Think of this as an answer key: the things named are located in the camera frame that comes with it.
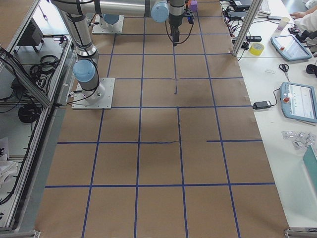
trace person's hand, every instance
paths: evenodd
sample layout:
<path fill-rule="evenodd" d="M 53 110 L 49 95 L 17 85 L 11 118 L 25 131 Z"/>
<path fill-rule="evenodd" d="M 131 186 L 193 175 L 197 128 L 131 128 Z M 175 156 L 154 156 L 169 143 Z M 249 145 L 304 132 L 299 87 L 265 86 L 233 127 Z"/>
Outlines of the person's hand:
<path fill-rule="evenodd" d="M 298 19 L 298 18 L 304 17 L 306 15 L 306 13 L 304 11 L 299 11 L 299 12 L 293 12 L 290 15 L 294 16 L 295 19 Z"/>

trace white table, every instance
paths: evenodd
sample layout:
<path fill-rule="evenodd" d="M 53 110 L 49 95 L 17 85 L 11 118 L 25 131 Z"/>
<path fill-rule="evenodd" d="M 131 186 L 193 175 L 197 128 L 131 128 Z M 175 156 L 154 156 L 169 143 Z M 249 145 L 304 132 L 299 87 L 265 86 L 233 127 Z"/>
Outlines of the white table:
<path fill-rule="evenodd" d="M 270 0 L 269 5 L 272 15 L 288 15 L 281 0 Z M 252 104 L 266 100 L 275 103 L 273 90 L 287 81 L 284 72 L 278 68 L 280 63 L 289 64 L 288 75 L 291 82 L 311 85 L 317 89 L 315 75 L 305 72 L 306 66 L 310 63 L 315 64 L 317 59 L 312 58 L 300 63 L 286 62 L 276 52 L 270 43 L 270 38 L 273 35 L 289 33 L 287 28 L 280 32 L 275 30 L 276 27 L 277 24 L 270 22 L 253 24 L 250 32 L 252 35 L 262 37 L 261 43 L 264 44 L 265 49 L 259 57 L 246 51 L 239 61 Z M 274 70 L 275 73 L 268 73 L 267 69 Z M 254 113 L 289 226 L 317 227 L 317 192 L 303 162 L 304 151 L 296 151 L 291 141 L 283 139 L 281 134 L 286 130 L 317 134 L 317 126 L 285 118 L 281 111 L 281 102 L 268 110 L 254 111 Z"/>

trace scissors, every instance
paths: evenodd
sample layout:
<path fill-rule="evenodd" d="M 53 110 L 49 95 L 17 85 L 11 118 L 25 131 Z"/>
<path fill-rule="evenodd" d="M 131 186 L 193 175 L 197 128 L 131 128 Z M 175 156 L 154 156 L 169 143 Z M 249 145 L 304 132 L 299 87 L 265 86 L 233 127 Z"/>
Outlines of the scissors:
<path fill-rule="evenodd" d="M 289 81 L 288 73 L 287 73 L 287 71 L 289 70 L 288 64 L 281 63 L 281 64 L 279 65 L 279 68 L 285 73 L 285 76 L 286 76 L 286 78 L 287 78 L 287 81 Z"/>

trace tablet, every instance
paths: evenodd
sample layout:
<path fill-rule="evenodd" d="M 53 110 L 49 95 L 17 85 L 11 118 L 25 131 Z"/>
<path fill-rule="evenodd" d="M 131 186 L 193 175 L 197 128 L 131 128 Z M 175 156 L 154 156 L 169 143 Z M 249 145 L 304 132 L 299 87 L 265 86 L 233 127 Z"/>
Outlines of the tablet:
<path fill-rule="evenodd" d="M 285 117 L 317 123 L 317 102 L 312 86 L 282 83 L 281 102 Z"/>
<path fill-rule="evenodd" d="M 293 35 L 274 36 L 271 37 L 271 42 L 276 50 L 287 61 L 307 60 L 312 57 L 311 52 Z"/>

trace power adapter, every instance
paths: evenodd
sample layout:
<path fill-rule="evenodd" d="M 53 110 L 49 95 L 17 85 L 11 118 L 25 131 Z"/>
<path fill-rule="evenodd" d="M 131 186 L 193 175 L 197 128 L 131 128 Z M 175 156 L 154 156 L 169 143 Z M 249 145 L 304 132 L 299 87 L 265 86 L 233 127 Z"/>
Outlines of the power adapter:
<path fill-rule="evenodd" d="M 253 104 L 252 108 L 255 110 L 266 109 L 272 107 L 272 103 L 270 101 L 262 101 L 256 102 Z"/>
<path fill-rule="evenodd" d="M 247 16 L 245 11 L 225 11 L 225 16 L 228 17 L 231 21 L 240 21 Z"/>

